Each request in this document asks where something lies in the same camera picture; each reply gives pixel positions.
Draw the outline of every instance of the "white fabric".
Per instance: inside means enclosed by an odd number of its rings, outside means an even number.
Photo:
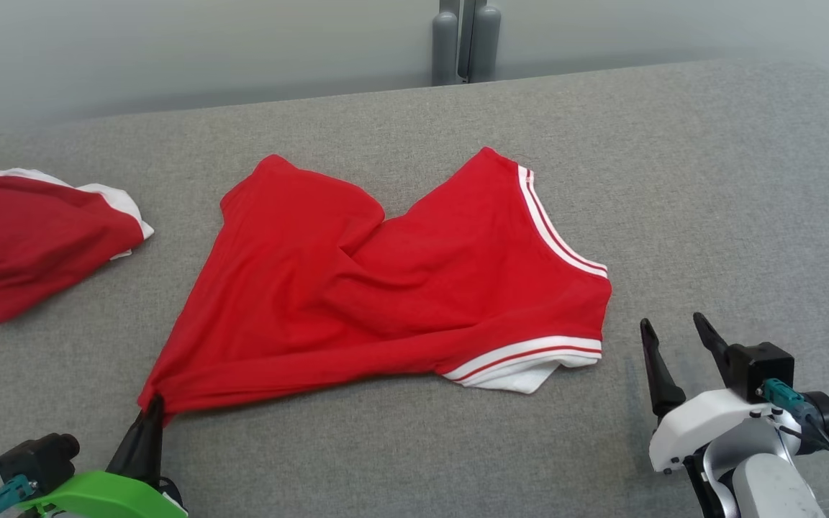
[[[0,171],[0,176],[16,176],[20,178],[27,178],[29,180],[45,181],[46,183],[53,183],[56,186],[69,187],[70,189],[85,191],[86,193],[101,194],[101,197],[108,202],[111,209],[117,210],[136,219],[136,222],[139,223],[139,229],[142,232],[142,240],[149,239],[149,236],[155,233],[155,230],[149,226],[147,222],[142,220],[139,207],[136,206],[136,202],[132,200],[132,197],[130,197],[127,191],[102,186],[100,183],[89,183],[87,186],[72,187],[70,184],[56,178],[55,176],[42,173],[42,171],[37,171],[36,168],[9,168],[9,170]],[[111,260],[113,261],[114,259],[126,257],[131,254],[132,250],[126,250],[126,252],[121,252],[118,253],[118,255],[113,256]]]
[[[533,338],[486,352],[443,376],[462,386],[531,394],[559,365],[595,364],[601,350],[601,342],[589,338]]]

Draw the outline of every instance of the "teal connector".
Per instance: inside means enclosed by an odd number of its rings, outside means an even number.
[[[819,419],[818,411],[813,404],[805,401],[805,397],[797,393],[785,381],[770,378],[763,383],[763,397],[765,400],[790,413],[800,424],[806,422],[807,417]]]
[[[27,480],[26,476],[18,475],[16,478],[9,480],[6,485],[0,488],[0,514],[9,511],[14,505],[29,498],[33,493],[34,486]]]

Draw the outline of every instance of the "white wall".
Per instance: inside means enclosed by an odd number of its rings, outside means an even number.
[[[0,0],[0,132],[426,86],[437,12],[436,0]]]
[[[490,3],[498,78],[749,53],[829,68],[829,0]],[[437,12],[437,0],[0,0],[0,132],[426,86]]]
[[[829,0],[489,0],[497,78],[740,55],[829,69]]]

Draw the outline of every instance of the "gray fabric surface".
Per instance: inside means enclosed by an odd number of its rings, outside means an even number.
[[[104,468],[260,158],[359,184],[399,215],[491,145],[536,171],[572,247],[610,267],[604,358],[532,396],[437,377],[186,415],[164,472],[192,516],[697,516],[648,462],[638,321],[693,396],[721,387],[691,313],[797,356],[829,393],[829,75],[720,61],[131,115],[0,137],[0,168],[128,190],[155,236],[0,325],[0,453],[75,434]],[[829,457],[799,459],[829,509]]]

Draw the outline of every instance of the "green plastic part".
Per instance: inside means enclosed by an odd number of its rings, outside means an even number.
[[[126,476],[89,471],[73,476],[49,495],[18,504],[43,515],[45,506],[88,518],[184,518],[187,513],[151,486]]]
[[[804,424],[808,417],[820,418],[820,413],[815,406],[805,401],[805,397],[788,386],[785,381],[776,378],[764,380],[763,397],[774,406],[792,414],[795,420],[799,421],[799,425]]]

